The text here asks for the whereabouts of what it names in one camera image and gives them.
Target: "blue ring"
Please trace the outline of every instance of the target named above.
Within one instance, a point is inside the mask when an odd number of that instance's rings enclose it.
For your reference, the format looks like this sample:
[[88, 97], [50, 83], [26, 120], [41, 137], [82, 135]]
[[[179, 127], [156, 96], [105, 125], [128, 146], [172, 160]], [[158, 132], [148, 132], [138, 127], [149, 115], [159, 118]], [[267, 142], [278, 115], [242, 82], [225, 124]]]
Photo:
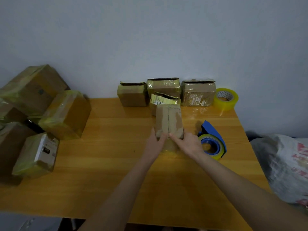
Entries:
[[210, 139], [210, 138], [204, 138], [201, 140], [201, 143], [208, 143], [210, 144], [211, 146], [212, 145], [215, 145], [217, 147], [217, 151], [215, 153], [209, 153], [207, 151], [204, 151], [206, 154], [209, 154], [209, 155], [216, 155], [218, 152], [220, 152], [220, 146], [219, 146], [219, 143], [214, 140], [214, 139]]

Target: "blue tape dispenser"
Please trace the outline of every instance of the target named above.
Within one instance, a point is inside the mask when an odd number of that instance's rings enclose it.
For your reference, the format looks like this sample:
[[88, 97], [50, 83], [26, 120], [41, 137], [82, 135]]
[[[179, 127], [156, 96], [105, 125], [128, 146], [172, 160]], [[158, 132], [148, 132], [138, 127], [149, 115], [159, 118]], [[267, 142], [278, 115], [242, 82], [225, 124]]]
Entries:
[[198, 139], [202, 144], [210, 145], [210, 148], [204, 152], [215, 160], [219, 160], [227, 152], [223, 138], [208, 121], [204, 121], [201, 129], [202, 131], [198, 133]]

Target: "white plastic bag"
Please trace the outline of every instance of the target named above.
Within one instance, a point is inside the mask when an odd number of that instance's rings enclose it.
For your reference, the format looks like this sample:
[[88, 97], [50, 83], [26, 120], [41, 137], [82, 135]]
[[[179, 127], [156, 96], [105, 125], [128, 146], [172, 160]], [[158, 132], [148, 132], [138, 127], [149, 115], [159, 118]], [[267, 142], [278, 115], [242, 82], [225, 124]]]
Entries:
[[287, 203], [308, 205], [308, 139], [268, 134], [250, 143], [272, 191]]

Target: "person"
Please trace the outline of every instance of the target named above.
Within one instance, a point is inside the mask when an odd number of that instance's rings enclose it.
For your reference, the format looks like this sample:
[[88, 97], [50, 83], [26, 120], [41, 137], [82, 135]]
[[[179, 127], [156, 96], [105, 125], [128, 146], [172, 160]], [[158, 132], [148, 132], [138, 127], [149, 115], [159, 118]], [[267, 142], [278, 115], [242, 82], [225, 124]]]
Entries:
[[[205, 154], [197, 136], [187, 131], [184, 131], [183, 140], [172, 134], [169, 136], [210, 176], [254, 231], [308, 230], [308, 217]], [[167, 137], [163, 134], [157, 140], [152, 129], [142, 157], [98, 211], [83, 223], [80, 231], [125, 229], [145, 175], [160, 154]]]

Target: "wooden tabletop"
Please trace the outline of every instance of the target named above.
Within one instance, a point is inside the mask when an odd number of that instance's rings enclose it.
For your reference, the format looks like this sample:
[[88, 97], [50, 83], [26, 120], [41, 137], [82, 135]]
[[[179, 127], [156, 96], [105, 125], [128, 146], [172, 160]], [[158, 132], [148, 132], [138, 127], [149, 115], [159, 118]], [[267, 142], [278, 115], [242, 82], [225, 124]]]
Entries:
[[[0, 210], [88, 218], [141, 157], [155, 123], [149, 107], [123, 108], [118, 98], [91, 99], [83, 136], [60, 141], [53, 173], [0, 188]], [[193, 133], [209, 121], [225, 140], [220, 162], [270, 191], [234, 110], [181, 107]], [[129, 222], [218, 230], [251, 230], [207, 174], [183, 153], [161, 153], [150, 168]]]

